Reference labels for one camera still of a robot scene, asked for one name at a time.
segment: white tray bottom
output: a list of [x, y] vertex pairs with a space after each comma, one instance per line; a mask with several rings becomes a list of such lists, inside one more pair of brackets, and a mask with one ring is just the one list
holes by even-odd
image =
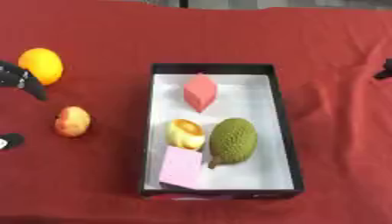
[[215, 102], [200, 114], [183, 98], [183, 85], [191, 75], [155, 75], [144, 188], [162, 189], [158, 177], [166, 148], [165, 125], [169, 121], [178, 118], [194, 121], [202, 125], [209, 137], [217, 123], [230, 117], [241, 117], [252, 122], [257, 130], [255, 153], [246, 162], [220, 165], [211, 170], [207, 167], [211, 156], [206, 143], [198, 189], [293, 189], [268, 76], [208, 76], [217, 83], [218, 95]]

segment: pink sponge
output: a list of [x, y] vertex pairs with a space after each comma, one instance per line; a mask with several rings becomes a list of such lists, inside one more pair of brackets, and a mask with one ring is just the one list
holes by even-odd
[[201, 113], [216, 97], [216, 84], [204, 74], [197, 74], [184, 85], [184, 98]]
[[168, 146], [164, 155], [159, 182], [171, 186], [197, 188], [201, 158], [201, 153], [198, 151]]

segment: box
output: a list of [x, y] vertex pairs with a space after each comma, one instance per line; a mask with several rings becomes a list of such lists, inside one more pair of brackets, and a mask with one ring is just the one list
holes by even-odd
[[[289, 198], [304, 190], [296, 151], [274, 67], [267, 64], [154, 64], [143, 150], [140, 193], [151, 199], [213, 200]], [[202, 113], [185, 101], [183, 86], [207, 74], [218, 85], [215, 102]], [[252, 157], [239, 164], [207, 167], [208, 136], [230, 117], [251, 121], [258, 133]], [[165, 148], [165, 125], [183, 118], [202, 125], [207, 142], [198, 188], [164, 188], [158, 176]]]

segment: red tablecloth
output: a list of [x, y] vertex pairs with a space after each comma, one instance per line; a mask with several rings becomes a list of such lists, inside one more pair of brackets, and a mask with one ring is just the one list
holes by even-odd
[[[0, 133], [26, 137], [0, 153], [1, 223], [392, 222], [392, 81], [372, 77], [392, 56], [392, 12], [13, 0], [0, 18], [2, 60], [43, 46], [66, 67], [48, 102], [0, 89]], [[271, 201], [139, 199], [153, 62], [275, 64], [306, 192]], [[80, 139], [53, 132], [67, 105], [94, 116]]]

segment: red sponge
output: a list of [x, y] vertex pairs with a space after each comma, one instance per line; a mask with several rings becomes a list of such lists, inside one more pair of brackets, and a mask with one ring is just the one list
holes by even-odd
[[216, 97], [216, 84], [206, 75], [199, 73], [184, 85], [184, 98], [196, 111], [201, 113]]

